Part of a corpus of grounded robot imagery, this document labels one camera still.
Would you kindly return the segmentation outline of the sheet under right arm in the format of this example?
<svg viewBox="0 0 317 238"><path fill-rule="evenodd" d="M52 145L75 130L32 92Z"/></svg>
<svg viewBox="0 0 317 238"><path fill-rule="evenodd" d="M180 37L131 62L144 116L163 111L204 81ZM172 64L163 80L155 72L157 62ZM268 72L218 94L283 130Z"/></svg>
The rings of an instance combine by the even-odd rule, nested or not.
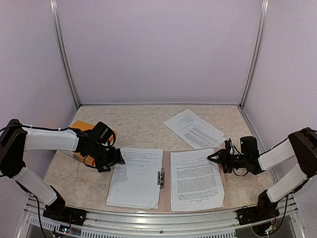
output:
<svg viewBox="0 0 317 238"><path fill-rule="evenodd" d="M225 138L200 123L193 123L182 132L183 139L194 149L217 148Z"/></svg>

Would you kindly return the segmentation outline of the white printed paper stack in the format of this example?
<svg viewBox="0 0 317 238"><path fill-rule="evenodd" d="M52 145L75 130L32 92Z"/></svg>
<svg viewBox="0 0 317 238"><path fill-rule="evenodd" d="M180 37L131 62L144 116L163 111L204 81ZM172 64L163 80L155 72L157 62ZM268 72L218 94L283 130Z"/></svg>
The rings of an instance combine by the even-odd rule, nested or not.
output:
<svg viewBox="0 0 317 238"><path fill-rule="evenodd" d="M120 149L124 164L116 164L106 199L107 206L157 209L162 149Z"/></svg>

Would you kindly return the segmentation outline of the orange book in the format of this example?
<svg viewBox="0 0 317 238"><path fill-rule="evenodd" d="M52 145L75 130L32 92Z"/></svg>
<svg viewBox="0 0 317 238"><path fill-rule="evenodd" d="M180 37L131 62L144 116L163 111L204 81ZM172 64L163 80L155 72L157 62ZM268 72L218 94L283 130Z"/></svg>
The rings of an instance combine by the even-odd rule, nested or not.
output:
<svg viewBox="0 0 317 238"><path fill-rule="evenodd" d="M73 130L79 138L76 150L74 153L80 155L80 161L85 164L85 166L93 169L97 169L95 166L95 159L102 155L105 150L114 147L116 142L117 131L113 130L115 133L115 138L110 139L110 145L104 145L96 141L96 135L92 132L93 127L96 124L90 124L82 120L76 121L70 129Z"/></svg>

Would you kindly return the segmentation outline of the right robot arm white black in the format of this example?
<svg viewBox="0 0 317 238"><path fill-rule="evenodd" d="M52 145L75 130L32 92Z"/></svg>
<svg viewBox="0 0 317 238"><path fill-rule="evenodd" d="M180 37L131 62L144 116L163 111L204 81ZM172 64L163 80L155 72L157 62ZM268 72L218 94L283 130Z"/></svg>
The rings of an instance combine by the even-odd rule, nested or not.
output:
<svg viewBox="0 0 317 238"><path fill-rule="evenodd" d="M225 148L209 155L207 159L221 165L224 173L245 169L247 173L259 175L266 171L287 170L278 175L278 181L259 195L261 202L253 209L258 220L272 213L273 203L300 189L317 174L317 131L310 127L289 134L284 140L260 152L258 141L253 136L240 138L240 150L233 142L225 141Z"/></svg>

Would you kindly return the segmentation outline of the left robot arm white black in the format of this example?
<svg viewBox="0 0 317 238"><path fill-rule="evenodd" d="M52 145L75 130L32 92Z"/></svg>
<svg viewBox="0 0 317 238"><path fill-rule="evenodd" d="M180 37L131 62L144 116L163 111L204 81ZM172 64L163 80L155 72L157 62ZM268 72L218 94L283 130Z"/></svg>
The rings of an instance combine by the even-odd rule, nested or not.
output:
<svg viewBox="0 0 317 238"><path fill-rule="evenodd" d="M115 132L103 122L93 128L44 128L21 124L12 119L0 130L0 173L13 179L25 191L33 194L49 207L58 220L69 216L69 209L61 195L47 185L36 173L27 168L23 156L27 151L60 150L91 157L98 172L108 172L116 164L124 164L120 149L114 147Z"/></svg>

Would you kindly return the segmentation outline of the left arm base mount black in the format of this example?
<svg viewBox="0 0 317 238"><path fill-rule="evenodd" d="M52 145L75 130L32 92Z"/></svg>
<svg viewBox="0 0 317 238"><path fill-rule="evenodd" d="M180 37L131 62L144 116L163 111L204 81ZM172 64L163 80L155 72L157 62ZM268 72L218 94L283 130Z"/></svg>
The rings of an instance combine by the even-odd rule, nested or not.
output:
<svg viewBox="0 0 317 238"><path fill-rule="evenodd" d="M87 211L68 207L63 198L58 197L51 205L46 205L43 216L69 225L83 226Z"/></svg>

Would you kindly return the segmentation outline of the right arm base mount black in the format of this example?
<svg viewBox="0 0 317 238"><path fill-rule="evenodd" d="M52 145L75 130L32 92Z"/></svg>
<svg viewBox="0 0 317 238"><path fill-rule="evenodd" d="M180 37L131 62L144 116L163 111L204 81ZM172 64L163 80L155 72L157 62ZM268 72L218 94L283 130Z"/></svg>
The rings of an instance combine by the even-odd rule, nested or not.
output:
<svg viewBox="0 0 317 238"><path fill-rule="evenodd" d="M271 202L267 190L263 191L258 196L258 203L256 206L244 206L237 210L239 225L247 225L278 217L280 213L277 205L278 202Z"/></svg>

